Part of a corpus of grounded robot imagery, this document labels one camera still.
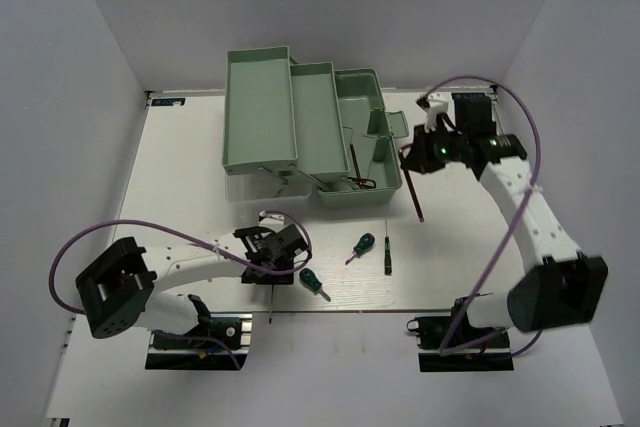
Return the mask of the blue red precision screwdriver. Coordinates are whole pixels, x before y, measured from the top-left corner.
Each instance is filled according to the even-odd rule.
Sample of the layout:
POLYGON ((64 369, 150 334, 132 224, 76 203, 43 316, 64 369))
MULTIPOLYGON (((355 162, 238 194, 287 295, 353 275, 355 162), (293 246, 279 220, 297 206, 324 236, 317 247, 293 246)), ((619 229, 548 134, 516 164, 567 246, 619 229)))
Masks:
POLYGON ((270 286, 268 323, 272 324, 274 310, 275 285, 270 286))

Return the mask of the angled hex key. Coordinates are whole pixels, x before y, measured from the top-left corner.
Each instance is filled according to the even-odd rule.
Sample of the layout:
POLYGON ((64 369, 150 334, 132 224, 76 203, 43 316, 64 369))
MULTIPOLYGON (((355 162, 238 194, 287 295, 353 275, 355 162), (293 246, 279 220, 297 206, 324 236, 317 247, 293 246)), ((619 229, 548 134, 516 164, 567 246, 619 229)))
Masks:
POLYGON ((354 190, 368 190, 376 188, 376 182, 372 179, 348 177, 347 181, 354 190))

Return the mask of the long hex key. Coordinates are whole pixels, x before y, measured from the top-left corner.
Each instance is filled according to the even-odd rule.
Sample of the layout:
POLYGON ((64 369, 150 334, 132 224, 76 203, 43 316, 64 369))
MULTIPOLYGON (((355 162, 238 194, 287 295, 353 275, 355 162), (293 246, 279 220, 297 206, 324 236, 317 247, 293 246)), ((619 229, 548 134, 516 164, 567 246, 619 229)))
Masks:
POLYGON ((365 177, 363 177, 361 175, 361 171, 360 171, 359 164, 358 164, 358 161, 357 161, 356 149, 355 149, 353 144, 350 145, 350 153, 351 153, 351 157, 352 157, 353 169, 354 169, 354 172, 355 172, 355 176, 354 177, 356 177, 356 178, 365 178, 365 177))

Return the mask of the green stubby screwdriver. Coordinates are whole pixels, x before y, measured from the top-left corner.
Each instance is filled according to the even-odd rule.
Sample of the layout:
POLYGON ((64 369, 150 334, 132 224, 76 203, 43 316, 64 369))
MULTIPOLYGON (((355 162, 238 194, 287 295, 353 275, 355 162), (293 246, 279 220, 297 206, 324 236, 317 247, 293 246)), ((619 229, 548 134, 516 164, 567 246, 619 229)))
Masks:
POLYGON ((324 291, 322 282, 317 278, 316 274, 309 268, 303 268, 299 271, 299 279, 302 285, 315 295, 320 295, 327 302, 331 301, 331 297, 324 291))
POLYGON ((345 261, 349 265, 354 259, 361 257, 369 252, 375 244, 375 237, 371 233, 363 234, 352 249, 352 253, 345 261))

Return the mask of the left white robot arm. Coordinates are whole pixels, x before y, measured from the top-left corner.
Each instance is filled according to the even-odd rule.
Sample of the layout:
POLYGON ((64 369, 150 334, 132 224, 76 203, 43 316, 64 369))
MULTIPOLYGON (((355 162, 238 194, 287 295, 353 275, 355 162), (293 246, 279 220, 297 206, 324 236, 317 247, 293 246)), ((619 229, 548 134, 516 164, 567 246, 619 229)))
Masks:
POLYGON ((242 228, 204 246, 145 248, 133 237, 115 241, 75 280, 84 315, 96 339, 131 327, 179 335, 199 346, 211 334, 209 311, 195 294, 171 289, 218 278, 243 284, 290 284, 296 258, 311 254, 308 233, 289 224, 242 228))

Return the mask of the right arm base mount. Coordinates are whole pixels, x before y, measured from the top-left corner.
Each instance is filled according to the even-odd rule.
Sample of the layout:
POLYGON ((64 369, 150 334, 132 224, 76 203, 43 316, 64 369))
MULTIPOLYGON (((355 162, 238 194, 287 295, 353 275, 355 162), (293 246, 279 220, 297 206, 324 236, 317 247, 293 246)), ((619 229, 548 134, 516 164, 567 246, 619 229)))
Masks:
POLYGON ((452 315, 414 317, 406 330, 417 338, 421 373, 509 372, 514 370, 511 345, 504 329, 476 329, 463 320, 447 349, 464 349, 443 356, 440 344, 453 320, 452 315))

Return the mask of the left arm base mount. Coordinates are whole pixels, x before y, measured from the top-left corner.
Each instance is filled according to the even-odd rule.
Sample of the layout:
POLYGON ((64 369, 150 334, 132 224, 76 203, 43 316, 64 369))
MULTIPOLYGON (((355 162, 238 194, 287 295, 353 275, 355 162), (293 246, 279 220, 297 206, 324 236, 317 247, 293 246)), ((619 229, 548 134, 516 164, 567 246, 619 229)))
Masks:
POLYGON ((211 314, 187 334, 153 333, 146 354, 149 371, 238 371, 247 359, 251 314, 211 314))

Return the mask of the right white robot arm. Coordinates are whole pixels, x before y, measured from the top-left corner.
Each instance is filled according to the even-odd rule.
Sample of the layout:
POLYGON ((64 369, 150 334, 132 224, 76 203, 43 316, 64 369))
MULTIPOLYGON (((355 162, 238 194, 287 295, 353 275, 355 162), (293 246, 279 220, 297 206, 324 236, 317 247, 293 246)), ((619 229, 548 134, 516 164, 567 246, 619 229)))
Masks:
POLYGON ((588 324, 608 276, 600 256, 589 256, 568 235, 537 184, 517 136, 501 134, 492 101, 483 93, 430 94, 417 105, 426 120, 401 156, 407 172, 435 173, 451 163, 470 169, 497 205, 508 229, 499 246, 517 245, 523 277, 503 293, 483 293, 483 272, 467 297, 455 301, 440 348, 487 342, 516 328, 523 333, 588 324))

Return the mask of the green plastic toolbox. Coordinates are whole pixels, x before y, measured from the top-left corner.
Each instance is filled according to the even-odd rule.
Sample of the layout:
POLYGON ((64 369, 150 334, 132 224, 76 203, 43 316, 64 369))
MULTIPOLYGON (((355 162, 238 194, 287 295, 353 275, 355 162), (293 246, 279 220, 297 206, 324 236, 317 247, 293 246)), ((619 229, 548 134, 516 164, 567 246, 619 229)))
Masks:
POLYGON ((300 63, 286 46, 227 54, 221 165, 231 203, 317 193, 326 208, 385 205, 403 184, 395 143, 407 135, 371 68, 300 63), (348 184, 351 144, 375 189, 348 184))

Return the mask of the large hex key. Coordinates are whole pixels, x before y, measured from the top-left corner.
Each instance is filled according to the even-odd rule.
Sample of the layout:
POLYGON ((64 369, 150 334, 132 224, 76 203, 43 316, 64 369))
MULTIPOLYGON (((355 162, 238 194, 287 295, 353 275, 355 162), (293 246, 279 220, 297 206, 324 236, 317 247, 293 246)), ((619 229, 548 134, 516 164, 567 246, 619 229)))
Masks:
POLYGON ((411 179, 410 171, 405 166, 405 153, 410 150, 410 147, 411 147, 410 144, 405 144, 401 146, 398 150, 398 159, 399 159, 400 169, 404 175, 406 185, 409 189, 410 197, 411 197, 414 209, 416 211, 417 218, 420 223, 423 223, 425 221, 423 210, 419 202, 414 183, 411 179))

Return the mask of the dark green slim screwdriver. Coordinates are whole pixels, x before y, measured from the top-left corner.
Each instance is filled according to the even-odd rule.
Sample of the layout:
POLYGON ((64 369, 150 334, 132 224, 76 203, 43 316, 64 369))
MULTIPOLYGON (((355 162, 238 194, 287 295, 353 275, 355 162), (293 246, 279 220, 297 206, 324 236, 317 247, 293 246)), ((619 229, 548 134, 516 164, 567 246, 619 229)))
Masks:
POLYGON ((388 235, 388 223, 385 220, 385 236, 384 236, 384 275, 392 275, 392 258, 391 258, 391 244, 388 235))

